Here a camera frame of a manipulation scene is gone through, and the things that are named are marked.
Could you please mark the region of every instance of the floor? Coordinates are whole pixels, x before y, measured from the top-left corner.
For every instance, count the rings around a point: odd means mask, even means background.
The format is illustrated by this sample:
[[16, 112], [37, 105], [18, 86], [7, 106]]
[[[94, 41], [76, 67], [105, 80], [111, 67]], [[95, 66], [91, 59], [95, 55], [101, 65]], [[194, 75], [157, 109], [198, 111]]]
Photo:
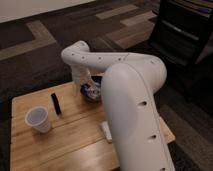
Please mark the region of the floor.
[[[0, 170], [9, 167], [11, 99], [71, 81], [61, 50], [85, 40], [91, 51], [125, 51], [146, 42], [155, 14], [146, 0], [100, 0], [0, 25]], [[144, 46], [143, 53], [150, 47]], [[177, 170], [213, 170], [213, 119], [166, 85], [156, 95], [176, 135], [169, 146]]]

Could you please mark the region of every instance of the paper cup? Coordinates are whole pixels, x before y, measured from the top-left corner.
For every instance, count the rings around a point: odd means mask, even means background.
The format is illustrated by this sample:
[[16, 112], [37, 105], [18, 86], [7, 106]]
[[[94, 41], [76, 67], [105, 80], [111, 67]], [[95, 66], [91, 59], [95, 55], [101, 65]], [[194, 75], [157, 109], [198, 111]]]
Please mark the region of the paper cup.
[[51, 128], [48, 111], [42, 106], [30, 109], [25, 116], [25, 123], [41, 133], [46, 133]]

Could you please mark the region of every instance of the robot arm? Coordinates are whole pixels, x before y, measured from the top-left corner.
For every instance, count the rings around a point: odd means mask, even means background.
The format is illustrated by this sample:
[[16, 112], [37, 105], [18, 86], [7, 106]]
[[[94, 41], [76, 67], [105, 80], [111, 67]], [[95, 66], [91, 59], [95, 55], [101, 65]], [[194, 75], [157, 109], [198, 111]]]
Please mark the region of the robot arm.
[[136, 53], [90, 53], [88, 45], [80, 41], [63, 50], [62, 59], [77, 73], [82, 69], [87, 74], [87, 68], [106, 70], [102, 101], [123, 171], [175, 170], [153, 98], [166, 79], [159, 58]]

